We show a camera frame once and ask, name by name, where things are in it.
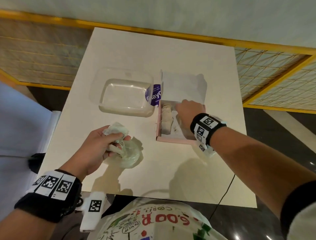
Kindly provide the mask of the row of boxed tea bags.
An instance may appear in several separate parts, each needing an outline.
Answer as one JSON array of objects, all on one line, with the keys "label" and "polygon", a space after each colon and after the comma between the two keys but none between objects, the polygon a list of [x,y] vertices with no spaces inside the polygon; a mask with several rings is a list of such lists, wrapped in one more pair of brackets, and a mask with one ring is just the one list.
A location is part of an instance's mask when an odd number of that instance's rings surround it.
[{"label": "row of boxed tea bags", "polygon": [[171,104],[164,104],[161,108],[161,135],[169,138],[184,138],[182,124],[176,110]]}]

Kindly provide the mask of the black right wristband with markers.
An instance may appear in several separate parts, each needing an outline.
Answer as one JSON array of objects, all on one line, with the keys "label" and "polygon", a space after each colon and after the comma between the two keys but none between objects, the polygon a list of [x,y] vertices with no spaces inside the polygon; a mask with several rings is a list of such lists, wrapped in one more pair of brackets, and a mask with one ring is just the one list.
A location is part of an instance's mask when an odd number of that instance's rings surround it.
[{"label": "black right wristband with markers", "polygon": [[206,146],[210,146],[212,135],[220,128],[226,127],[226,122],[207,113],[197,114],[190,125],[195,138]]}]

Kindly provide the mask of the person's left forearm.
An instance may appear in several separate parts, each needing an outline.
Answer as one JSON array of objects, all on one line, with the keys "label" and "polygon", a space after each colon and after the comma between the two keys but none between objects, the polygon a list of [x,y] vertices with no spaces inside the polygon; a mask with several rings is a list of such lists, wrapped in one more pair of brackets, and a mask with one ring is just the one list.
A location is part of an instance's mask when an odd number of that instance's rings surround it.
[{"label": "person's left forearm", "polygon": [[56,226],[56,223],[15,209],[0,221],[0,240],[49,240]]}]

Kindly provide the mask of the person's right forearm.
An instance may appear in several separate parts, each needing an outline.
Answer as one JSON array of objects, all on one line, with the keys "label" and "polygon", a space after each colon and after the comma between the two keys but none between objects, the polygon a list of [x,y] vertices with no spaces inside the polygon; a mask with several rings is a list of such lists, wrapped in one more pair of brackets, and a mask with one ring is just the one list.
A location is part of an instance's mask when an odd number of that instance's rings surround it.
[{"label": "person's right forearm", "polygon": [[316,173],[229,127],[216,130],[210,146],[278,218],[286,198],[297,187],[316,180]]}]

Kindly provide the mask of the person's left hand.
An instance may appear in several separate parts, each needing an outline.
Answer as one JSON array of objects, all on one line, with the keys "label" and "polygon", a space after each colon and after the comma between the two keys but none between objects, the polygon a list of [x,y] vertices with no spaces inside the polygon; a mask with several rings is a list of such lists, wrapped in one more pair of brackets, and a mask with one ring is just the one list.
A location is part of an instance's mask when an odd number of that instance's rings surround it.
[{"label": "person's left hand", "polygon": [[80,182],[83,182],[86,176],[92,174],[101,166],[105,158],[115,154],[107,152],[106,148],[122,136],[122,133],[118,133],[110,134],[109,138],[96,139],[94,138],[94,130],[91,131],[81,147],[59,170],[66,171],[77,177]]}]

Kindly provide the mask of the black wristband with markers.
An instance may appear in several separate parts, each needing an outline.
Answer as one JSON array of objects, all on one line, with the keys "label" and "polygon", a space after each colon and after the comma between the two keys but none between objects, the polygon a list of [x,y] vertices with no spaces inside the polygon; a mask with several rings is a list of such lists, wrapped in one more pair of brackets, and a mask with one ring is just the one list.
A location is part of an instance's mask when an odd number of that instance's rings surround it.
[{"label": "black wristband with markers", "polygon": [[58,223],[75,210],[81,187],[81,181],[67,171],[47,171],[31,185],[14,209]]},{"label": "black wristband with markers", "polygon": [[190,125],[195,138],[206,146],[210,146],[212,135],[220,128],[226,127],[226,122],[207,113],[197,114]]}]

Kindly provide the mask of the black sleeve cuff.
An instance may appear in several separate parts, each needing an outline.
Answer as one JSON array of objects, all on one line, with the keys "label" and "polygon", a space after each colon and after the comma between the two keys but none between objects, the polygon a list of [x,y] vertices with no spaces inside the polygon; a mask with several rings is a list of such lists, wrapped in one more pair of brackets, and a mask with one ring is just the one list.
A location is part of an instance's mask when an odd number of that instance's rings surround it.
[{"label": "black sleeve cuff", "polygon": [[316,180],[297,187],[286,198],[280,226],[285,240],[316,240]]}]

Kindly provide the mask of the clear plastic container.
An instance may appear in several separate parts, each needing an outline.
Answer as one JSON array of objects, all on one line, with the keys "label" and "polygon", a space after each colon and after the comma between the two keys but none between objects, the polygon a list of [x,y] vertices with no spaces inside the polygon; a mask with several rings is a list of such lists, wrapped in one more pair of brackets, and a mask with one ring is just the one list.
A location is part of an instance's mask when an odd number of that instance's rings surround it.
[{"label": "clear plastic container", "polygon": [[151,105],[153,89],[151,74],[104,67],[94,75],[89,100],[105,113],[147,118],[155,110]]}]

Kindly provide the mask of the pink cardboard box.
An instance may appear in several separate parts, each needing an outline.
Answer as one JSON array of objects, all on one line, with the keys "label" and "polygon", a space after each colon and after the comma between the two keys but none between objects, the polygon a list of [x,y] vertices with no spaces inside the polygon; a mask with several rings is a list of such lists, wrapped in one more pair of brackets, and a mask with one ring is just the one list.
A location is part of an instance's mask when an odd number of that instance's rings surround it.
[{"label": "pink cardboard box", "polygon": [[171,104],[175,110],[175,105],[187,99],[188,101],[204,104],[207,93],[207,82],[203,74],[177,74],[161,71],[161,99],[158,106],[158,119],[156,130],[156,141],[177,144],[194,145],[196,139],[190,130],[182,128],[184,138],[169,138],[161,135],[160,121],[161,108],[164,104]]}]

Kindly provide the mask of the yellow framed mesh panel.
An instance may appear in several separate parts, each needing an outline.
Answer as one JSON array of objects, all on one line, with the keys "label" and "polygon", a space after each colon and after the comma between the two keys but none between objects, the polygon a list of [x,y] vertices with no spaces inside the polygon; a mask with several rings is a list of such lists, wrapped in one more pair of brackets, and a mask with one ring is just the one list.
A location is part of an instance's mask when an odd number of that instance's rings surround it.
[{"label": "yellow framed mesh panel", "polygon": [[94,26],[0,9],[0,73],[25,86],[69,89]]},{"label": "yellow framed mesh panel", "polygon": [[316,54],[235,47],[243,107],[316,114]]}]

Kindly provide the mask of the black left wristband with markers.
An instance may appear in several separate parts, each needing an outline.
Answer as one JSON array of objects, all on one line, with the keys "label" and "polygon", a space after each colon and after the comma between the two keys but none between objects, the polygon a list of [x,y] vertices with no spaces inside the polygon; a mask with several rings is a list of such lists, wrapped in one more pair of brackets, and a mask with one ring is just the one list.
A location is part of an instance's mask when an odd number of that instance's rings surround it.
[{"label": "black left wristband with markers", "polygon": [[81,181],[67,171],[47,171],[31,185],[14,209],[58,223],[75,210],[81,187]]}]

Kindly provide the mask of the bunch of white tea bags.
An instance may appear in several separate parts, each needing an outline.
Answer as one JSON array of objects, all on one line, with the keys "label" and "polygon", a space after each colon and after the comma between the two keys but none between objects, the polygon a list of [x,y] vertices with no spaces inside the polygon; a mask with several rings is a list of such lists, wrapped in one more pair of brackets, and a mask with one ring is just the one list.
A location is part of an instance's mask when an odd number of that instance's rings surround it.
[{"label": "bunch of white tea bags", "polygon": [[118,134],[118,133],[123,134],[121,138],[114,141],[114,144],[110,143],[107,146],[106,151],[116,153],[122,159],[127,159],[128,158],[127,147],[128,147],[128,142],[130,142],[130,139],[127,140],[126,137],[129,134],[129,130],[125,126],[120,124],[119,122],[115,122],[112,125],[110,125],[108,128],[104,129],[102,133],[103,135]]}]

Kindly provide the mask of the pale blue cloth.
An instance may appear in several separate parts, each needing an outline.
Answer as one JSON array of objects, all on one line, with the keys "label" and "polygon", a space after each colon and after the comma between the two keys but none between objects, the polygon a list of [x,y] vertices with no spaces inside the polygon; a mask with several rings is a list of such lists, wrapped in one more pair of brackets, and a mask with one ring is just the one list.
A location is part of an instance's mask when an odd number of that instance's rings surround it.
[{"label": "pale blue cloth", "polygon": [[60,116],[0,82],[0,157],[46,153]]}]

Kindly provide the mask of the crumpled clear plastic wrap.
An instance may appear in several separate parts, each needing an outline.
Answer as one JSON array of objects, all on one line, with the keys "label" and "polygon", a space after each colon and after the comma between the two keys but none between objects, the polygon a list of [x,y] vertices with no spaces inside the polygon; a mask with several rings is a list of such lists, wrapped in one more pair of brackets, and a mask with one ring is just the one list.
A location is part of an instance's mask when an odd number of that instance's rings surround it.
[{"label": "crumpled clear plastic wrap", "polygon": [[124,169],[131,169],[137,166],[143,160],[142,143],[135,137],[130,140],[118,141],[123,155],[119,160],[119,167]]}]

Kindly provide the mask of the person's right hand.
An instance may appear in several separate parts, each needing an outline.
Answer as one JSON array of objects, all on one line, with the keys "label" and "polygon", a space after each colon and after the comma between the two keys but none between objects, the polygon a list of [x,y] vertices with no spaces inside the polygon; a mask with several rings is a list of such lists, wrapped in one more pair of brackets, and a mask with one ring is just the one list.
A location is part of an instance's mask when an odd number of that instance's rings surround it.
[{"label": "person's right hand", "polygon": [[198,102],[191,101],[190,103],[190,110],[187,112],[177,112],[181,126],[183,129],[190,129],[191,123],[193,119],[195,118],[196,115],[205,113],[206,112],[206,107],[205,105],[202,105]]}]

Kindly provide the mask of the white printed shirt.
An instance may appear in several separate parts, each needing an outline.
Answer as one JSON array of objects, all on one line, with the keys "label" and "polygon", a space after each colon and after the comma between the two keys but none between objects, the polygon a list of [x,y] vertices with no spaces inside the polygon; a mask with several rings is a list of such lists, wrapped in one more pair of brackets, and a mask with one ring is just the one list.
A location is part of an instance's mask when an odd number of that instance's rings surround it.
[{"label": "white printed shirt", "polygon": [[89,240],[214,240],[207,219],[186,203],[136,198],[101,219]]}]

